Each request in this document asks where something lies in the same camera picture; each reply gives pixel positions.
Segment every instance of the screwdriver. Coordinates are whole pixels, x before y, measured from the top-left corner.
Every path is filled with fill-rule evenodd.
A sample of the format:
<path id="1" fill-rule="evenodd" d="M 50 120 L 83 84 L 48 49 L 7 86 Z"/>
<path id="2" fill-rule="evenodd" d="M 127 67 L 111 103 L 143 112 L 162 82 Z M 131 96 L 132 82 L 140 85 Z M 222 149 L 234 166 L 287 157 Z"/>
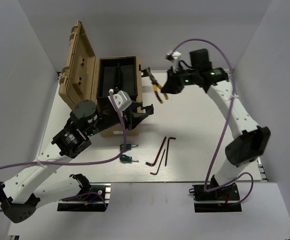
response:
<path id="1" fill-rule="evenodd" d="M 123 149 L 123 147 L 124 147 L 124 145 L 123 144 L 120 144 L 120 151 Z M 126 151 L 127 150 L 130 150 L 130 149 L 132 149 L 132 148 L 136 148 L 136 147 L 138 147 L 138 145 L 131 145 L 130 143 L 129 144 L 126 144 Z"/>
<path id="2" fill-rule="evenodd" d="M 134 162 L 134 163 L 139 163 L 138 160 L 133 160 L 133 158 L 131 156 L 127 156 L 127 155 L 124 155 L 122 154 L 119 158 L 119 160 L 122 162 L 122 163 L 131 163 L 131 162 Z"/>

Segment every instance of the toolbox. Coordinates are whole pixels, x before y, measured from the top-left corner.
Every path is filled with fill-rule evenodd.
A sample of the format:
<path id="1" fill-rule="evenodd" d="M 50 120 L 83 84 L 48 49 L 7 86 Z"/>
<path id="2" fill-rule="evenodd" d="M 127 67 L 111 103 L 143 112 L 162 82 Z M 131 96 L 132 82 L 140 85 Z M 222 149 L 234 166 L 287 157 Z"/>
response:
<path id="1" fill-rule="evenodd" d="M 86 31 L 78 21 L 71 29 L 69 53 L 60 78 L 59 95 L 73 110 L 80 101 L 92 100 L 99 111 L 109 103 L 109 89 L 118 88 L 131 100 L 142 102 L 140 59 L 136 56 L 96 58 Z M 139 133 L 138 127 L 128 131 Z M 100 132 L 103 137 L 120 136 L 119 124 Z"/>

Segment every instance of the wall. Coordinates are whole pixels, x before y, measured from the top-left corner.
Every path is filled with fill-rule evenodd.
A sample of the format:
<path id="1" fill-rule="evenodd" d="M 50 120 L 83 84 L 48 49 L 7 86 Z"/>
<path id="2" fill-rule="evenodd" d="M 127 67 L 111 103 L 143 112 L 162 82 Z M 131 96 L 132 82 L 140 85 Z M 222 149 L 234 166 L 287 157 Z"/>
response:
<path id="1" fill-rule="evenodd" d="M 290 1 L 273 0 L 236 68 L 241 99 L 271 139 L 265 172 L 290 216 Z"/>
<path id="2" fill-rule="evenodd" d="M 81 20 L 96 56 L 137 55 L 154 70 L 170 67 L 166 53 L 188 38 L 215 42 L 234 66 L 271 0 L 19 0 L 57 71 L 68 54 L 71 28 Z M 187 43 L 188 52 L 206 47 Z M 211 49 L 215 66 L 227 67 Z"/>
<path id="3" fill-rule="evenodd" d="M 35 157 L 57 74 L 16 0 L 0 0 L 0 166 Z M 0 181 L 19 168 L 0 171 Z M 0 213 L 0 240 L 9 220 Z"/>

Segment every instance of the hex key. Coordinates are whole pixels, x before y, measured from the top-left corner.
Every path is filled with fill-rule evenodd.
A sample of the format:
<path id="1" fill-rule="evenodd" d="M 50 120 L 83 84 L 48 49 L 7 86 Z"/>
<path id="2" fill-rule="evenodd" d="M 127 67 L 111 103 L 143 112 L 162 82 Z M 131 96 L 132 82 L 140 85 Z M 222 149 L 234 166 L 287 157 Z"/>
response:
<path id="1" fill-rule="evenodd" d="M 159 151 L 158 151 L 158 154 L 157 154 L 157 156 L 156 156 L 155 161 L 154 161 L 153 163 L 146 162 L 146 165 L 151 166 L 151 167 L 153 167 L 153 166 L 156 165 L 156 163 L 157 163 L 157 161 L 158 161 L 158 158 L 159 158 L 159 155 L 160 155 L 160 152 L 161 152 L 161 150 L 163 149 L 164 144 L 165 144 L 165 142 L 166 142 L 166 139 L 167 139 L 167 137 L 164 137 L 164 140 L 163 140 L 163 142 L 162 142 L 162 144 L 161 144 L 161 146 L 160 146 L 160 149 L 159 149 Z"/>
<path id="2" fill-rule="evenodd" d="M 161 156 L 161 160 L 160 160 L 160 163 L 158 165 L 157 172 L 156 173 L 151 172 L 150 174 L 152 174 L 152 175 L 157 175 L 158 174 L 159 169 L 160 169 L 161 162 L 163 161 L 163 158 L 164 158 L 165 151 L 166 151 L 166 149 L 164 149 L 163 156 Z"/>
<path id="3" fill-rule="evenodd" d="M 171 139 L 176 140 L 175 137 L 168 138 L 168 141 L 167 141 L 167 152 L 166 152 L 166 159 L 165 159 L 165 167 L 167 166 L 167 158 L 168 158 L 168 150 L 169 150 L 169 140 L 171 140 Z"/>

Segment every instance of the pliers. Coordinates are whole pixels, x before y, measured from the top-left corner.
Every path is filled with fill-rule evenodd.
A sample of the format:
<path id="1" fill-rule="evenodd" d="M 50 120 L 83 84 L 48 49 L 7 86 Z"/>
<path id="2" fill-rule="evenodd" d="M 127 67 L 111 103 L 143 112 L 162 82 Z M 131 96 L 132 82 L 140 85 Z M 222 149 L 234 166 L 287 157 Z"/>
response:
<path id="1" fill-rule="evenodd" d="M 151 73 L 150 69 L 146 68 L 145 69 L 150 80 L 151 80 L 151 84 L 153 84 L 153 88 L 154 88 L 154 92 L 155 92 L 155 95 L 158 99 L 158 101 L 163 104 L 163 100 L 160 98 L 160 96 L 158 95 L 158 88 L 159 89 L 162 89 L 163 87 L 157 82 L 156 78 L 154 77 L 154 75 Z M 164 93 L 164 97 L 166 100 L 168 100 L 168 95 L 166 93 Z"/>

